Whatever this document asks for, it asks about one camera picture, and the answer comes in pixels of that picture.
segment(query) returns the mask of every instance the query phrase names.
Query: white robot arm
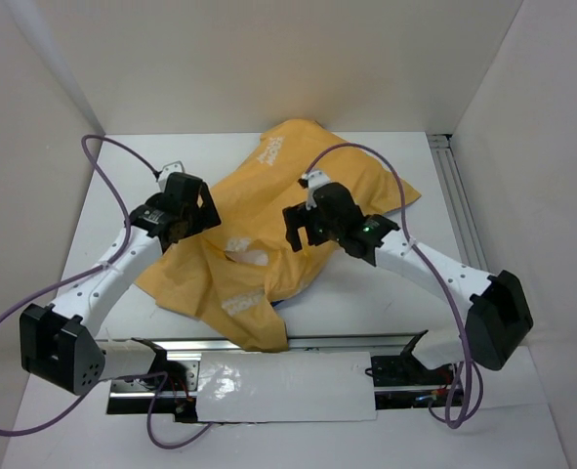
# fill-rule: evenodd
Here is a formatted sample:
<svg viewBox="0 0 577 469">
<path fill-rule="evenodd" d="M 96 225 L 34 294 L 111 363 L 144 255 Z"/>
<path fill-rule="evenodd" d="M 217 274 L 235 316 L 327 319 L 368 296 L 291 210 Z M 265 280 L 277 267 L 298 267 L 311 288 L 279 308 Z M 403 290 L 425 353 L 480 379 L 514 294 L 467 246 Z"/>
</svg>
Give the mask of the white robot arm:
<svg viewBox="0 0 577 469">
<path fill-rule="evenodd" d="M 488 369 L 503 367 L 533 326 L 514 275 L 503 271 L 493 276 L 473 269 L 407 239 L 395 222 L 381 215 L 364 216 L 350 192 L 322 171 L 307 173 L 300 183 L 309 191 L 307 201 L 284 209 L 286 239 L 294 251 L 302 248 L 299 229 L 305 228 L 310 245 L 336 241 L 350 256 L 395 272 L 446 300 L 438 280 L 414 249 L 420 247 L 446 281 L 465 323 L 473 360 Z M 461 362 L 459 330 L 453 325 L 425 331 L 412 341 L 406 355 L 427 369 Z"/>
<path fill-rule="evenodd" d="M 221 223 L 207 185 L 184 173 L 181 163 L 163 168 L 153 195 L 130 214 L 125 250 L 121 230 L 96 264 L 103 269 L 73 284 L 50 305 L 28 306 L 20 317 L 21 365 L 82 396 L 100 380 L 168 371 L 185 374 L 168 362 L 166 351 L 144 339 L 96 341 L 105 317 L 136 278 L 173 243 Z"/>
</svg>

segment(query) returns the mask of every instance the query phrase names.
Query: purple cable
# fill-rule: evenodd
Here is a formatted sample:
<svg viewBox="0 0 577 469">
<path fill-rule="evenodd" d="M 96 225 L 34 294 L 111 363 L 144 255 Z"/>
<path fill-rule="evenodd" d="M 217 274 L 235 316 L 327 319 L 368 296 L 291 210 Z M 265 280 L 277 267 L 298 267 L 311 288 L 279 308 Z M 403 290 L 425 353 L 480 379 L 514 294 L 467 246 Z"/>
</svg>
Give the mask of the purple cable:
<svg viewBox="0 0 577 469">
<path fill-rule="evenodd" d="M 382 155 L 380 155 L 379 153 L 374 151 L 373 149 L 370 149 L 365 145 L 352 144 L 349 142 L 344 142 L 341 144 L 334 145 L 334 146 L 329 147 L 328 149 L 324 150 L 319 156 L 317 156 L 314 159 L 314 161 L 310 164 L 310 166 L 308 167 L 306 172 L 308 173 L 309 171 L 311 171 L 314 168 L 314 166 L 316 166 L 316 163 L 318 163 L 318 161 L 320 161 L 327 153 L 333 151 L 334 149 L 342 149 L 342 148 L 355 148 L 355 149 L 361 149 L 363 151 L 367 151 L 367 152 L 371 153 L 372 155 L 376 156 L 388 169 L 390 169 L 390 172 L 394 176 L 394 180 L 396 181 L 396 185 L 398 186 L 398 191 L 399 191 L 400 196 L 401 196 L 401 228 L 403 230 L 403 234 L 405 235 L 405 238 L 407 239 L 407 241 L 411 241 L 409 229 L 407 228 L 407 216 L 406 216 L 406 208 L 407 207 L 406 207 L 406 201 L 405 201 L 405 191 L 403 190 L 403 184 L 401 182 L 401 178 L 398 176 L 398 173 L 396 172 L 394 167 L 390 164 L 390 162 L 387 159 L 385 159 Z M 471 357 L 471 347 L 470 347 L 470 344 L 468 342 L 468 336 L 466 335 L 466 329 L 464 328 L 464 322 L 462 321 L 462 315 L 460 314 L 460 311 L 457 308 L 457 304 L 455 303 L 455 299 L 453 298 L 453 295 L 451 294 L 451 290 L 449 290 L 448 285 L 446 284 L 446 281 L 444 280 L 444 278 L 442 278 L 442 275 L 440 274 L 440 272 L 437 270 L 437 268 L 432 263 L 432 261 L 430 261 L 429 257 L 427 257 L 427 255 L 421 250 L 421 248 L 418 247 L 418 245 L 415 243 L 410 242 L 410 245 L 412 246 L 412 249 L 416 252 L 416 254 L 418 254 L 418 256 L 421 258 L 421 260 L 425 263 L 425 265 L 429 268 L 429 270 L 432 272 L 433 276 L 437 280 L 437 283 L 442 288 L 442 291 L 444 292 L 444 296 L 446 297 L 446 301 L 448 302 L 449 306 L 451 307 L 451 311 L 453 312 L 453 317 L 455 318 L 455 323 L 457 324 L 457 328 L 460 331 L 460 339 L 462 341 L 462 349 L 464 350 L 463 363 L 466 364 L 465 383 L 464 383 L 465 393 L 464 393 L 464 399 L 462 400 L 462 408 L 460 409 L 460 413 L 457 416 L 457 418 L 454 420 L 451 419 L 451 408 L 453 406 L 453 394 L 454 394 L 451 391 L 456 389 L 457 385 L 459 384 L 459 382 L 461 380 L 462 370 L 464 369 L 463 363 L 460 364 L 460 366 L 458 367 L 458 370 L 455 373 L 455 376 L 453 378 L 453 382 L 451 383 L 450 391 L 447 394 L 446 406 L 444 408 L 444 418 L 441 418 L 441 417 L 438 417 L 437 415 L 435 415 L 433 410 L 430 408 L 431 414 L 438 421 L 446 423 L 446 425 L 449 428 L 456 429 L 456 428 L 459 428 L 466 420 L 471 418 L 476 413 L 479 406 L 481 405 L 481 400 L 483 399 L 483 378 L 481 376 L 481 373 L 480 373 L 478 367 L 473 362 L 473 359 Z M 469 407 L 471 405 L 471 396 L 472 396 L 472 392 L 473 392 L 473 369 L 478 376 L 479 394 L 478 394 L 478 398 L 476 400 L 476 404 L 474 405 L 474 408 L 469 412 Z"/>
<path fill-rule="evenodd" d="M 116 199 L 117 203 L 119 204 L 119 207 L 121 208 L 121 211 L 123 212 L 123 217 L 125 220 L 125 225 L 124 225 L 125 226 L 125 237 L 124 237 L 123 243 L 121 244 L 119 249 L 117 249 L 117 251 L 108 259 L 108 263 L 112 264 L 117 259 L 119 259 L 119 257 L 121 257 L 123 252 L 125 252 L 125 249 L 127 248 L 127 245 L 130 241 L 132 228 L 130 226 L 130 217 L 128 215 L 127 208 L 125 207 L 125 203 L 123 202 L 123 199 L 121 198 L 121 195 L 116 190 L 116 188 L 114 187 L 112 182 L 105 175 L 104 171 L 102 170 L 102 168 L 98 164 L 97 160 L 91 154 L 91 152 L 89 151 L 89 149 L 86 145 L 86 142 L 88 140 L 94 140 L 94 139 L 95 140 L 101 140 L 103 142 L 109 142 L 111 144 L 117 145 L 118 147 L 121 147 L 122 149 L 131 153 L 133 156 L 137 157 L 142 163 L 144 163 L 147 167 L 149 167 L 149 169 L 151 169 L 151 171 L 154 174 L 156 174 L 156 170 L 155 170 L 155 168 L 153 168 L 153 166 L 151 166 L 144 158 L 142 158 L 135 151 L 125 147 L 124 145 L 122 145 L 122 144 L 120 144 L 120 143 L 118 143 L 112 139 L 109 139 L 108 137 L 101 137 L 99 135 L 86 135 L 82 138 L 82 149 L 84 150 L 84 154 L 86 155 L 86 157 L 88 158 L 90 163 L 93 165 L 93 168 L 95 169 L 95 171 L 100 175 L 100 177 L 103 179 L 105 184 L 108 186 L 108 188 L 112 192 L 112 195 L 114 195 L 114 198 Z M 50 293 L 50 292 L 57 290 L 59 288 L 62 288 L 66 285 L 69 285 L 70 283 L 74 283 L 74 282 L 76 282 L 82 278 L 89 277 L 93 274 L 96 274 L 102 268 L 103 268 L 102 266 L 96 266 L 92 269 L 89 269 L 88 271 L 84 271 L 80 274 L 77 274 L 76 276 L 67 278 L 65 280 L 58 281 L 58 282 L 56 282 L 50 286 L 47 286 L 47 287 L 45 287 L 45 288 L 43 288 L 43 289 L 41 289 L 35 293 L 32 293 L 31 295 L 23 298 L 18 303 L 11 306 L 8 310 L 6 310 L 4 313 L 2 313 L 0 315 L 0 324 L 4 320 L 9 318 L 13 313 L 17 312 L 22 307 L 26 306 L 28 303 L 31 303 L 32 301 L 36 300 L 37 298 L 39 298 L 43 295 L 46 295 L 47 293 Z M 0 429 L 0 437 L 22 437 L 25 435 L 32 435 L 34 433 L 40 432 L 41 430 L 45 430 L 46 428 L 49 428 L 52 425 L 55 425 L 56 423 L 60 422 L 63 418 L 65 418 L 67 415 L 69 415 L 82 402 L 82 400 L 85 397 L 86 397 L 86 395 L 81 396 L 72 405 L 70 405 L 65 411 L 63 411 L 60 415 L 58 415 L 57 417 L 54 417 L 52 420 L 45 422 L 41 425 L 37 425 L 35 427 L 27 428 L 24 430 L 3 430 L 3 429 Z"/>
<path fill-rule="evenodd" d="M 200 438 L 208 430 L 210 430 L 210 427 L 212 427 L 212 423 L 207 423 L 201 430 L 195 433 L 192 437 L 180 443 L 162 443 L 157 438 L 155 438 L 155 435 L 153 435 L 153 429 L 151 428 L 151 416 L 153 415 L 153 408 L 155 406 L 156 400 L 158 399 L 158 395 L 162 392 L 162 388 L 164 388 L 164 385 L 166 384 L 167 379 L 169 377 L 166 371 L 147 374 L 144 376 L 123 376 L 117 379 L 147 379 L 147 378 L 156 378 L 158 376 L 162 376 L 162 381 L 155 390 L 155 393 L 153 393 L 153 398 L 151 398 L 151 402 L 149 403 L 149 410 L 147 411 L 147 421 L 146 421 L 147 434 L 149 435 L 149 439 L 151 440 L 151 442 L 161 449 L 179 449 L 186 447 L 195 440 L 197 440 L 198 438 Z"/>
</svg>

